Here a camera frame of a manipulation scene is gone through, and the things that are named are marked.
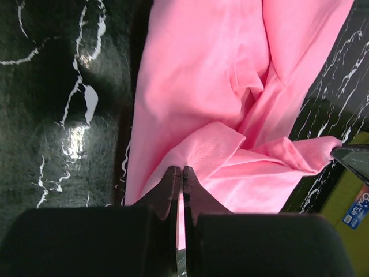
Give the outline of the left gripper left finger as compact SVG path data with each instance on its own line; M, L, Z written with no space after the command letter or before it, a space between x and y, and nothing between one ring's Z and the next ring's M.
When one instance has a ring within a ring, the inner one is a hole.
M176 276L181 170L126 207L23 212L1 243L2 276Z

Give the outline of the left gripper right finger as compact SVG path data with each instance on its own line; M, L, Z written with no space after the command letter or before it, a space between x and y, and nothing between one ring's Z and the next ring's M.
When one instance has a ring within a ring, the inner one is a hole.
M317 214L237 214L183 170L188 276L354 276L339 234Z

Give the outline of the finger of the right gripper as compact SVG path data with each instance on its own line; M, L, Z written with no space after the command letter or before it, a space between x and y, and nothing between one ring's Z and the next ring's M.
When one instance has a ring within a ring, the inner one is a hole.
M330 155L346 169L351 170L355 176L368 185L369 169L368 144L353 144L335 147Z

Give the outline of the light pink t shirt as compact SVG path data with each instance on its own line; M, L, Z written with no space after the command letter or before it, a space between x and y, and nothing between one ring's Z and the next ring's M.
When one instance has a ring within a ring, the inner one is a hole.
M232 212L277 213L341 145L289 135L352 1L154 1L138 71L125 204L169 166Z

